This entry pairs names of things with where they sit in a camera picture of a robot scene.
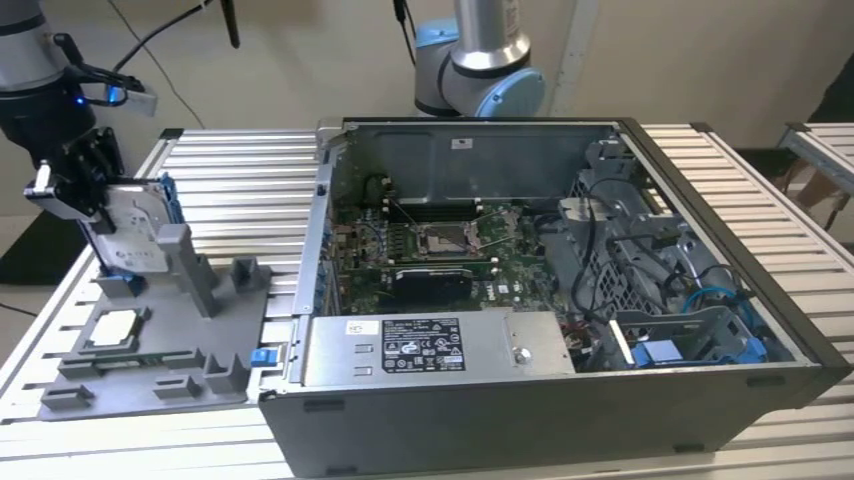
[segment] metal rail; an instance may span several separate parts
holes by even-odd
[[[714,134],[645,127],[783,289],[854,363],[854,261]],[[290,338],[314,182],[314,133],[188,131],[160,142],[144,173],[177,179],[197,249],[215,262],[258,255],[275,270],[264,344]],[[0,478],[205,475],[287,478],[259,410],[41,423],[41,386],[71,349],[99,291],[84,252],[0,371]],[[275,377],[252,372],[252,384]],[[467,479],[821,478],[854,476],[854,378],[801,410],[770,413],[715,454],[444,475]]]
[[[781,147],[809,161],[849,195],[854,194],[854,123],[791,124]]]

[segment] power supply label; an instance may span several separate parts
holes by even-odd
[[[383,370],[388,373],[466,370],[459,319],[383,320]]]

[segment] sticker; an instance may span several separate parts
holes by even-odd
[[[466,370],[459,319],[383,320],[383,370],[387,373]]]
[[[474,138],[454,138],[451,139],[451,150],[470,150],[475,147]]]
[[[347,320],[347,335],[378,335],[378,320]]]

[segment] blue plastic clip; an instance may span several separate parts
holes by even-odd
[[[279,364],[279,352],[272,348],[256,348],[250,355],[252,367],[275,367]]]

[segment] circuit board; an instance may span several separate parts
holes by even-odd
[[[484,204],[479,216],[462,222],[392,223],[380,210],[339,212],[334,258],[342,313],[510,307],[560,315],[566,298],[531,222],[522,208],[510,203]],[[424,278],[414,282],[418,290],[403,291],[407,296],[402,297],[406,276],[439,274],[443,278],[434,283],[424,283],[430,281]],[[439,293],[430,298],[434,291]]]

